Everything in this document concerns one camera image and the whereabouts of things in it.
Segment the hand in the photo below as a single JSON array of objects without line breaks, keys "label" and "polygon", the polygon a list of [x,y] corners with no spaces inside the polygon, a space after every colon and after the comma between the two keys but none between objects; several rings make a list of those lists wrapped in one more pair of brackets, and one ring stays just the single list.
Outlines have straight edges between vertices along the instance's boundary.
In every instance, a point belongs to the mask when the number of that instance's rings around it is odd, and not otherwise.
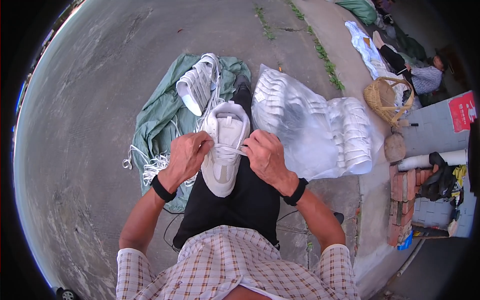
[{"label": "hand", "polygon": [[257,176],[284,196],[291,196],[299,179],[285,166],[283,145],[276,135],[257,129],[243,142],[242,148],[250,160],[250,168]]},{"label": "hand", "polygon": [[168,167],[158,173],[158,180],[170,193],[182,182],[192,178],[204,161],[214,142],[205,131],[179,136],[170,144]]}]

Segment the blue container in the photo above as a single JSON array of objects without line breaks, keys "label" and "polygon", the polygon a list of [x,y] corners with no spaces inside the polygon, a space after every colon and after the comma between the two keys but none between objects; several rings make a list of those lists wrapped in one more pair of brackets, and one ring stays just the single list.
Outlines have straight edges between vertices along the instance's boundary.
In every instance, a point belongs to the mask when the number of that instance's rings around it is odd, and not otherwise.
[{"label": "blue container", "polygon": [[396,248],[398,250],[408,249],[408,247],[412,244],[412,237],[413,237],[413,230],[410,231],[410,235],[405,240],[405,242],[403,242],[401,245],[398,245]]}]

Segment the black wristband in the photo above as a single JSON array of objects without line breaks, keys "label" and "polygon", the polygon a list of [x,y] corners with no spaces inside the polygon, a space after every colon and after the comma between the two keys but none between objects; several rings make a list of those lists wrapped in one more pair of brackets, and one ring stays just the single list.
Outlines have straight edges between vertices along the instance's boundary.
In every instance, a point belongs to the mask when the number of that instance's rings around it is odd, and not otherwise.
[{"label": "black wristband", "polygon": [[162,198],[163,201],[165,201],[165,203],[168,203],[170,201],[172,201],[173,199],[175,199],[175,197],[177,196],[177,191],[174,191],[172,194],[170,194],[164,187],[163,185],[160,183],[160,181],[158,181],[158,176],[155,175],[155,177],[153,177],[152,179],[152,182],[150,183],[150,185],[153,187],[153,189],[155,190],[156,194]]},{"label": "black wristband", "polygon": [[305,178],[299,178],[299,185],[297,186],[297,189],[293,192],[293,194],[290,197],[283,196],[283,200],[285,201],[285,203],[291,206],[297,206],[297,202],[302,197],[307,184],[308,181]]}]

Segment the shoe label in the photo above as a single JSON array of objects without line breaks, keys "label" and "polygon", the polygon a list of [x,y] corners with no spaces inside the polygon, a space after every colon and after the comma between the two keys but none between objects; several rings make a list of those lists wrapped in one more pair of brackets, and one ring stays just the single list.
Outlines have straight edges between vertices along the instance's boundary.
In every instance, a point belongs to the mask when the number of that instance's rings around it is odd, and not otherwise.
[{"label": "shoe label", "polygon": [[262,93],[257,93],[255,95],[255,99],[257,99],[257,102],[261,102],[261,101],[265,100],[265,97],[262,95]]}]

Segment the clear plastic bag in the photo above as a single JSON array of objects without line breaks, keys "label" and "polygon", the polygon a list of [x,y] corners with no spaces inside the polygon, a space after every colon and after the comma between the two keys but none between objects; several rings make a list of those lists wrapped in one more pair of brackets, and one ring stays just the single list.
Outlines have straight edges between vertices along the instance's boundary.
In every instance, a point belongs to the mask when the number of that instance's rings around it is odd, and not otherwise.
[{"label": "clear plastic bag", "polygon": [[372,126],[355,98],[326,101],[298,80],[260,66],[253,93],[255,129],[274,133],[284,146],[285,164],[307,180],[364,174],[372,169]]}]

